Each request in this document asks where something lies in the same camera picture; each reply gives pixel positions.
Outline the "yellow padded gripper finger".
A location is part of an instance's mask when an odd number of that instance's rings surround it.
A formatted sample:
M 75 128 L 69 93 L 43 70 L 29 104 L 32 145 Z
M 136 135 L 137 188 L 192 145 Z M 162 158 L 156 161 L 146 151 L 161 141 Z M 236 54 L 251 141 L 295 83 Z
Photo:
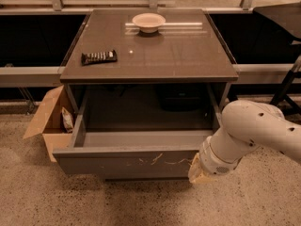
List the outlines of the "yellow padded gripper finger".
M 192 164 L 188 171 L 188 179 L 193 185 L 214 182 L 214 178 L 206 175 L 202 166 L 200 165 L 199 153 L 196 153 L 193 158 Z

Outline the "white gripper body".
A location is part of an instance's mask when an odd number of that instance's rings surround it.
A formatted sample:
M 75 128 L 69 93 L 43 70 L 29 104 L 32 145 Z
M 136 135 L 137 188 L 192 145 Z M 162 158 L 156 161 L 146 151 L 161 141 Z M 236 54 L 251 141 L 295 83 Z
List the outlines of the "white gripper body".
M 235 170 L 239 164 L 239 160 L 232 163 L 226 162 L 218 158 L 210 145 L 210 139 L 207 137 L 201 144 L 199 150 L 199 163 L 207 175 L 221 176 Z

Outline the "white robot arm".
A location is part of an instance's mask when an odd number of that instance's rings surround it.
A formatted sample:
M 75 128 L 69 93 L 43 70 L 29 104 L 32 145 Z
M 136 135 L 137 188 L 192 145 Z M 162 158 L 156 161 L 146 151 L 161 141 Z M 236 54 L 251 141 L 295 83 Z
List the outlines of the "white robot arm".
M 279 151 L 301 163 L 301 126 L 284 118 L 273 105 L 237 100 L 221 113 L 221 125 L 200 145 L 188 171 L 189 182 L 200 184 L 235 170 L 258 147 Z

